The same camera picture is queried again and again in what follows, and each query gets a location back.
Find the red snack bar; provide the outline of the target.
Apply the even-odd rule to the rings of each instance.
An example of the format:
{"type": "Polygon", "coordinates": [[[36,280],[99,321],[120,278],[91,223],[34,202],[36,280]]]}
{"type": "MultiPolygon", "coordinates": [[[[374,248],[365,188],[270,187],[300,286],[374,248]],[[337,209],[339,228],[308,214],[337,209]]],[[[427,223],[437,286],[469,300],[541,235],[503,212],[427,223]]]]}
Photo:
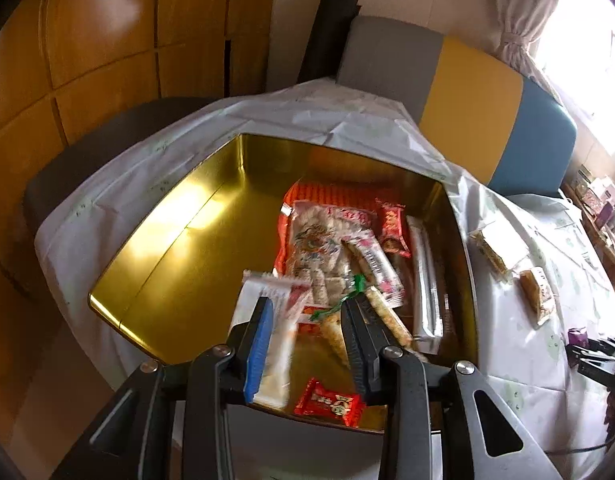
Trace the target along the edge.
{"type": "Polygon", "coordinates": [[[401,204],[377,202],[377,240],[386,254],[411,258],[411,245],[405,230],[405,207],[401,204]]]}

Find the black rolled mat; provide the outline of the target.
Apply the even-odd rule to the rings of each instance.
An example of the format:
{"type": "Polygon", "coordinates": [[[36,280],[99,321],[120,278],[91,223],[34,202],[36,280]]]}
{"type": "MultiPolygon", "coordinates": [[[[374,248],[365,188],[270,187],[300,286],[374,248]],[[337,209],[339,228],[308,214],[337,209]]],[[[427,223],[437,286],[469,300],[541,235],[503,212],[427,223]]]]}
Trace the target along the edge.
{"type": "Polygon", "coordinates": [[[297,82],[336,79],[352,21],[361,6],[358,0],[319,0],[297,82]]]}

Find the long brown white snack pack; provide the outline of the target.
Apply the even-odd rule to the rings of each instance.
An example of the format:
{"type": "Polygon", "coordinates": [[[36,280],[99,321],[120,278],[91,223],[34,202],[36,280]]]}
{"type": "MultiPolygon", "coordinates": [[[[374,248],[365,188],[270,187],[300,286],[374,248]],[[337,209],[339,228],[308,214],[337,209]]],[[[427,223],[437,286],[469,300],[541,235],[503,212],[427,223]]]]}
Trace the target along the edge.
{"type": "Polygon", "coordinates": [[[406,222],[413,263],[413,337],[419,352],[438,354],[444,336],[444,324],[429,237],[419,219],[407,216],[406,222]]]}

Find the green-tied cracker stick pack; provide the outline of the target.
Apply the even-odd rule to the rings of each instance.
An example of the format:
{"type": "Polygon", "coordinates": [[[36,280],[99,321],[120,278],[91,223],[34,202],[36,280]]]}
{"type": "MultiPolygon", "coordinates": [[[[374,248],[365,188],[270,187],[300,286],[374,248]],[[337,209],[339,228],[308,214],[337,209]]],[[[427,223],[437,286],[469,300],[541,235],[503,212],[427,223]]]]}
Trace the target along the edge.
{"type": "Polygon", "coordinates": [[[318,327],[318,333],[327,341],[332,352],[345,367],[349,370],[352,368],[342,329],[342,307],[347,300],[361,301],[359,310],[368,330],[385,339],[385,342],[379,344],[379,348],[396,346],[416,353],[413,347],[413,335],[400,316],[394,312],[393,307],[388,304],[385,295],[376,286],[367,285],[366,278],[362,274],[356,274],[352,288],[340,296],[332,306],[328,308],[312,306],[312,312],[309,314],[309,322],[318,327]]]}

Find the gold tin box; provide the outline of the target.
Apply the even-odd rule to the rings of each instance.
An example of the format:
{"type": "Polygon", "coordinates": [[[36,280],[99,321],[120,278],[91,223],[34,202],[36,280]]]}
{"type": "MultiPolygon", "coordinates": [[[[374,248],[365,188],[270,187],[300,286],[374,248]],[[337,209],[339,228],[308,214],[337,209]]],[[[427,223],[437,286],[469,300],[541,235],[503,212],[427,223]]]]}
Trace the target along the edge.
{"type": "Polygon", "coordinates": [[[475,287],[443,184],[299,141],[236,136],[140,223],[90,304],[164,364],[185,363],[272,300],[248,401],[298,416],[309,386],[352,398],[340,301],[366,292],[388,335],[431,362],[478,358],[475,287]]]}

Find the rice cracker block pack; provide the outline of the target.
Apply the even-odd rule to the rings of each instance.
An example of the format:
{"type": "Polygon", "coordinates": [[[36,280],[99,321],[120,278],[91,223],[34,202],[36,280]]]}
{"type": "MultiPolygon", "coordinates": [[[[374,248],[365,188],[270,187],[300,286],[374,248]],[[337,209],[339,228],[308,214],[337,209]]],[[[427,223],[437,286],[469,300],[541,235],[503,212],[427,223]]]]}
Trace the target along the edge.
{"type": "Polygon", "coordinates": [[[509,282],[519,264],[529,255],[528,245],[505,218],[480,226],[470,234],[470,238],[500,280],[509,282]]]}

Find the wooden side shelf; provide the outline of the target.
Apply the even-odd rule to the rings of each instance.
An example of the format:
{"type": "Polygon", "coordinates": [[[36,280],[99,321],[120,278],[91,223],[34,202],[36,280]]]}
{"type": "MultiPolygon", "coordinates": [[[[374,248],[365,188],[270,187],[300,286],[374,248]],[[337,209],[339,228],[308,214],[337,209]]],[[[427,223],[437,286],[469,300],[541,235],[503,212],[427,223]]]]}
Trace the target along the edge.
{"type": "Polygon", "coordinates": [[[609,177],[594,178],[583,165],[566,177],[562,192],[582,211],[584,231],[615,290],[615,185],[609,177]]]}

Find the purple candy wrapper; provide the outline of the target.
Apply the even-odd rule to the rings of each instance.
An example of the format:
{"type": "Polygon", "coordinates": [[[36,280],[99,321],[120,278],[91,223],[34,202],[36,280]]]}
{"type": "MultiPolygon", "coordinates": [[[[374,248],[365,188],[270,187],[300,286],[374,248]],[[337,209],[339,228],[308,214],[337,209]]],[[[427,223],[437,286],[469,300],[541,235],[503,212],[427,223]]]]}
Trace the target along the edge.
{"type": "Polygon", "coordinates": [[[585,330],[585,328],[569,328],[568,344],[579,346],[581,348],[588,348],[589,342],[587,330],[585,330]]]}

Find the floral curtain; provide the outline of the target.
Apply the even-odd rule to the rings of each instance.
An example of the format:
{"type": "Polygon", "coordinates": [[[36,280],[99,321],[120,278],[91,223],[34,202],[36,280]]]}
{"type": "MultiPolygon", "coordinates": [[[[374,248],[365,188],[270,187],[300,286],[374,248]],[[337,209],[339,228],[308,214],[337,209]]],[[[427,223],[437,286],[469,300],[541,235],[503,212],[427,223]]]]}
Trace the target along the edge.
{"type": "Polygon", "coordinates": [[[501,25],[498,58],[548,93],[553,89],[533,61],[530,47],[541,38],[557,4],[558,0],[496,0],[501,25]]]}

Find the golden crumb cake pack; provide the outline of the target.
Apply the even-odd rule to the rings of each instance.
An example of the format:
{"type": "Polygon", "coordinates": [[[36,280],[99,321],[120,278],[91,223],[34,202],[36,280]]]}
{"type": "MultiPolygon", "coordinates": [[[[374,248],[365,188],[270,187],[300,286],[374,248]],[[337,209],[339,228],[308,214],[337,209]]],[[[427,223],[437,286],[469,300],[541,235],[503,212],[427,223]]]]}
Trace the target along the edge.
{"type": "Polygon", "coordinates": [[[522,270],[518,281],[527,298],[535,325],[544,325],[556,309],[556,298],[544,270],[540,266],[522,270]]]}

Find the small red candy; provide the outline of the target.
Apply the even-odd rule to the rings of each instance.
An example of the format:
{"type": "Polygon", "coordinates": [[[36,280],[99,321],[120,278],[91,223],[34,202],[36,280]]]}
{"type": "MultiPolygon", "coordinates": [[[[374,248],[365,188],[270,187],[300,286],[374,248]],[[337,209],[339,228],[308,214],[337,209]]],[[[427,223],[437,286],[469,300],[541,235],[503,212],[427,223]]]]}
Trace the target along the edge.
{"type": "Polygon", "coordinates": [[[309,378],[292,413],[356,428],[365,410],[358,393],[339,392],[326,388],[316,377],[309,378]]]}

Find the grey yellow blue chair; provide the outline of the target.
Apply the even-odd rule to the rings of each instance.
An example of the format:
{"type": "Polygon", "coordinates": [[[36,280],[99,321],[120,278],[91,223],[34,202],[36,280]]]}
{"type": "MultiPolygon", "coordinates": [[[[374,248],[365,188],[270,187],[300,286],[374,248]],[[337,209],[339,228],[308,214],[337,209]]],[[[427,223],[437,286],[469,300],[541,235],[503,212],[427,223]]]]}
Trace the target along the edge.
{"type": "Polygon", "coordinates": [[[446,159],[499,194],[557,195],[577,127],[536,82],[492,55],[425,27],[359,16],[337,80],[401,102],[446,159]]]}

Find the large red dragon snack bag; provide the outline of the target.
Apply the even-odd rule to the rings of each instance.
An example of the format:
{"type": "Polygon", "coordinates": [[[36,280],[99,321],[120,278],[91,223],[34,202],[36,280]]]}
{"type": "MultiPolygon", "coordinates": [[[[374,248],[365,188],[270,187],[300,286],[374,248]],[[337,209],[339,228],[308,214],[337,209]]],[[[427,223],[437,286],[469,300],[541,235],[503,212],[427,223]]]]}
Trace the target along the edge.
{"type": "Polygon", "coordinates": [[[310,281],[317,306],[328,308],[363,274],[344,235],[370,230],[377,238],[377,202],[395,203],[388,188],[376,185],[300,180],[286,192],[278,235],[275,270],[310,281]]]}

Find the floral white candy bar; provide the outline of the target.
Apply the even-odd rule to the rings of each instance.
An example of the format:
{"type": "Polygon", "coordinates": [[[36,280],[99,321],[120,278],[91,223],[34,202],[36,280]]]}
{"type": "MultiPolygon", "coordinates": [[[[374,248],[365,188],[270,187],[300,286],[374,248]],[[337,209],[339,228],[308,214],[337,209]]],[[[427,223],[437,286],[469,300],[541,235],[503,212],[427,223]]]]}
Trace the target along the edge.
{"type": "Polygon", "coordinates": [[[403,284],[373,232],[363,230],[347,234],[341,242],[356,259],[368,283],[381,292],[387,304],[393,309],[402,307],[403,284]]]}

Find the white grey snack pack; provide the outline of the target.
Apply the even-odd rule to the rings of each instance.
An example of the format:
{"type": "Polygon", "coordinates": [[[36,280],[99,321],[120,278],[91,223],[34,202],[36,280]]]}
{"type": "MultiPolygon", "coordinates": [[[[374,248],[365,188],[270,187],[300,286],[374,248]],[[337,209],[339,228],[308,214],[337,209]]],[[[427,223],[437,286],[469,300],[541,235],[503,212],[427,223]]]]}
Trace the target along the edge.
{"type": "Polygon", "coordinates": [[[289,399],[290,362],[298,321],[312,298],[312,285],[300,278],[245,270],[230,328],[250,320],[260,297],[273,301],[274,325],[260,389],[252,403],[283,411],[289,399]]]}

